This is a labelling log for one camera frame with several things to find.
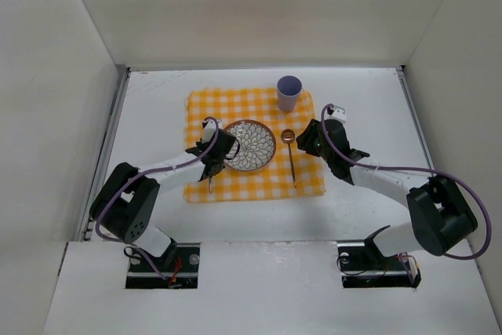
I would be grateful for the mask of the copper long-handled spoon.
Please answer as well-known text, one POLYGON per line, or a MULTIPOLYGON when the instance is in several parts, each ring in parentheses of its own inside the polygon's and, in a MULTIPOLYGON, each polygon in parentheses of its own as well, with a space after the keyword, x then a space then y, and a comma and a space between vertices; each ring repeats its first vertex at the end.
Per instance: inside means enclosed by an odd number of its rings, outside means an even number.
POLYGON ((288 147, 289 163, 290 163, 290 169, 291 169, 291 175, 292 175, 294 187, 296 187, 296 173, 295 173, 295 167, 294 167, 294 162, 293 162, 292 144, 295 141, 295 139, 296 139, 295 133, 292 129, 284 129, 282 131, 281 140, 288 147))

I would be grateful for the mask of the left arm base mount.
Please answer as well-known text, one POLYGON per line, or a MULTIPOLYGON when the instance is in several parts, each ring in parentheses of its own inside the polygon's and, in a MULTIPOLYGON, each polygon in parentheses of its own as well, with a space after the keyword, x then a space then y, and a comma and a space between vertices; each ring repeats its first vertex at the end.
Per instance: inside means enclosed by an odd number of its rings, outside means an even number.
POLYGON ((178 243, 162 258, 148 256, 154 267, 137 249, 123 253, 129 259, 126 289, 197 289, 201 245, 178 243))

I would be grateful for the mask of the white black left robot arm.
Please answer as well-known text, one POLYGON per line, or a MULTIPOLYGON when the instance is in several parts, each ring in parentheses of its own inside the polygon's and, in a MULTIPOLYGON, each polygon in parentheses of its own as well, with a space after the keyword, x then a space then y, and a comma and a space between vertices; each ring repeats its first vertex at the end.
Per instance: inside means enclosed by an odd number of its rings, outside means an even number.
POLYGON ((208 180, 224 169, 236 137, 219 129, 206 133, 182 154, 145 167, 118 164, 105 181, 90 208, 95 232, 108 241, 132 246, 160 264, 173 259, 176 243, 150 225, 159 192, 208 180))

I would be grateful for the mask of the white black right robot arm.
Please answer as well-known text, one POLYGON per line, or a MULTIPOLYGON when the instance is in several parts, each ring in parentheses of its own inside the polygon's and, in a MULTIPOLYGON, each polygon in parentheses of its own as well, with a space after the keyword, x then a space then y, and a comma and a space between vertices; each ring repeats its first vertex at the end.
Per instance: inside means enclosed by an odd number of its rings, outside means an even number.
POLYGON ((410 174, 379 167, 369 153, 350 147, 345 129, 336 119, 324 123, 312 119, 296 142, 301 151, 322 158, 338 179, 405 207, 408 223, 382 227, 364 240, 384 257, 421 249, 440 257, 478 227, 452 179, 438 173, 410 174))

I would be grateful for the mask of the patterned ceramic plate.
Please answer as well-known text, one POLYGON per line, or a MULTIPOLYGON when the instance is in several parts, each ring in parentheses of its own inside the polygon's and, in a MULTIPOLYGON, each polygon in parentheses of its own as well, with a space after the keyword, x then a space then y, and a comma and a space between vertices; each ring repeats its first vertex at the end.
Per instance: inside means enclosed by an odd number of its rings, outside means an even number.
POLYGON ((241 173, 250 173, 264 168, 275 156, 276 139, 263 123, 241 119, 227 125, 224 130, 236 138, 225 165, 241 173))

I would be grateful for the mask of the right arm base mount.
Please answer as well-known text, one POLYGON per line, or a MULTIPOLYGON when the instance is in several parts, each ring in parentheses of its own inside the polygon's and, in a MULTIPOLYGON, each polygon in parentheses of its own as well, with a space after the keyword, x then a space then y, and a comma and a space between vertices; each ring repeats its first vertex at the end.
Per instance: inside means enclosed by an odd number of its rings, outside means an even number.
POLYGON ((338 242, 336 266, 344 288, 411 288, 421 283, 417 260, 408 253, 384 257, 364 242, 338 242))

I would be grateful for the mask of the yellow white checkered cloth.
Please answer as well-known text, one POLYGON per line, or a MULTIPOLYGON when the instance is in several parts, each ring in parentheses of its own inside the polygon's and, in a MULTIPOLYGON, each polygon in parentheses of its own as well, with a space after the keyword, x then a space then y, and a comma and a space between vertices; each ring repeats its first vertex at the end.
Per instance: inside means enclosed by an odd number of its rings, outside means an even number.
POLYGON ((184 199, 189 203, 272 200, 300 196, 323 195, 325 192, 322 161, 299 151, 292 144, 296 187, 293 186, 288 147, 281 140, 284 129, 300 135, 315 117, 311 94, 304 90, 293 111, 278 108, 277 90, 202 89, 193 91, 185 100, 186 127, 184 143, 192 147, 202 136, 202 120, 207 116, 221 119, 222 128, 241 119, 252 119, 265 124, 275 135, 274 158, 262 169, 241 173, 224 168, 213 178, 213 193, 203 181, 187 184, 184 199))

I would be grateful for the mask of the lavender plastic cup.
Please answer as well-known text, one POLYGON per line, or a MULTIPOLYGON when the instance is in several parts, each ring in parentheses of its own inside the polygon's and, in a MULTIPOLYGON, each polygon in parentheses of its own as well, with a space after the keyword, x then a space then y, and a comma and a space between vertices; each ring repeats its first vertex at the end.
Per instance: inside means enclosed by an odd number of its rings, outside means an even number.
POLYGON ((287 75, 277 82, 278 108, 284 112, 291 112, 300 96, 303 85, 295 76, 287 75))

